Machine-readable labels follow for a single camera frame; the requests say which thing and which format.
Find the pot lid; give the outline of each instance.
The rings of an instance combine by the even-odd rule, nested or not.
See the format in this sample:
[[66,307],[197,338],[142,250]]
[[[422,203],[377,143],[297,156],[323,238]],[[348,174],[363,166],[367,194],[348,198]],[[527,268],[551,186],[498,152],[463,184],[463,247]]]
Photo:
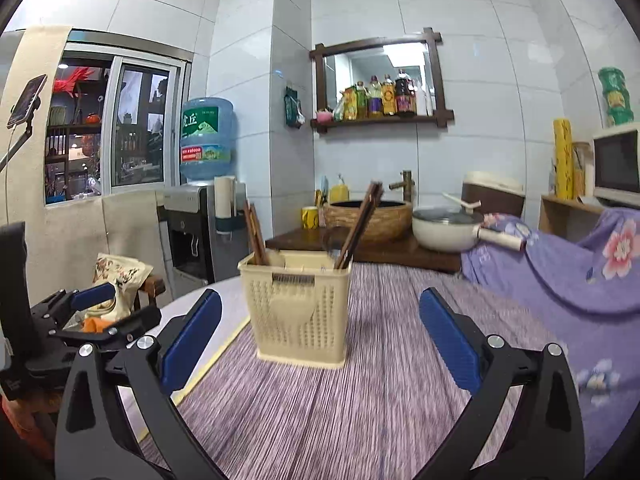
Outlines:
[[474,225],[481,224],[484,215],[480,213],[469,214],[462,210],[453,211],[444,208],[416,209],[414,218],[425,222],[451,225]]

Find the faucet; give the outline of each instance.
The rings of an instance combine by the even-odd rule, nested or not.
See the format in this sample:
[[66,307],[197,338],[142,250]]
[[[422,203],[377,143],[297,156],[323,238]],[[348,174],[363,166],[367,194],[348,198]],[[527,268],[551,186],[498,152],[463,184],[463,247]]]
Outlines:
[[402,171],[402,182],[394,182],[389,184],[389,189],[402,188],[402,200],[405,202],[412,202],[414,200],[414,186],[415,182],[411,178],[411,170]]

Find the microwave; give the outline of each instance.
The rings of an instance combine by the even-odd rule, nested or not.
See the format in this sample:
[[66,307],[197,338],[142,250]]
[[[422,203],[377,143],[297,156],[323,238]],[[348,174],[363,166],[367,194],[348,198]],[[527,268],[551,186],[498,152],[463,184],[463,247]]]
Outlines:
[[594,196],[640,206],[639,130],[626,123],[594,134]]

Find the wooden mirror frame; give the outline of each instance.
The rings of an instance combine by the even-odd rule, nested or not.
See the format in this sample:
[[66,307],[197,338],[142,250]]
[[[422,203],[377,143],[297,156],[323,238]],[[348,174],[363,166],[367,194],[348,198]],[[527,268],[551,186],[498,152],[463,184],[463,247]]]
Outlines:
[[324,74],[324,58],[335,54],[346,54],[355,50],[366,50],[384,45],[401,43],[426,43],[429,50],[429,62],[431,65],[431,77],[433,78],[433,88],[436,97],[436,107],[432,116],[413,116],[403,118],[400,116],[383,116],[381,118],[340,121],[332,124],[318,124],[312,119],[311,126],[319,133],[325,134],[327,128],[338,126],[357,126],[361,124],[375,123],[436,123],[439,128],[445,128],[449,121],[454,119],[453,110],[448,110],[444,100],[444,86],[442,84],[442,71],[440,70],[440,59],[438,58],[438,43],[442,43],[442,36],[439,32],[434,32],[431,27],[424,29],[422,34],[407,34],[400,38],[368,38],[366,40],[350,41],[331,46],[324,46],[322,43],[316,44],[315,49],[309,53],[309,57],[316,63],[316,110],[324,110],[326,102],[326,78]]

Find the metal screw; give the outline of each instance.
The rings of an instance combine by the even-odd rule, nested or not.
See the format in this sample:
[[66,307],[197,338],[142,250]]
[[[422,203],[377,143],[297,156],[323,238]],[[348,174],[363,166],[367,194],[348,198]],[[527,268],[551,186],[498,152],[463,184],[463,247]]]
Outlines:
[[562,349],[560,348],[560,345],[557,345],[556,343],[551,343],[548,347],[546,347],[546,349],[549,350],[549,353],[551,355],[562,355]]
[[91,354],[91,352],[94,351],[94,347],[91,346],[89,343],[83,344],[80,349],[78,350],[78,353],[82,356],[82,357],[87,357],[89,354]]
[[502,348],[504,346],[504,339],[499,335],[491,335],[486,340],[491,348]]
[[154,341],[155,339],[153,339],[153,337],[151,337],[150,335],[143,335],[140,339],[138,339],[136,345],[138,346],[138,348],[146,350],[153,345]]

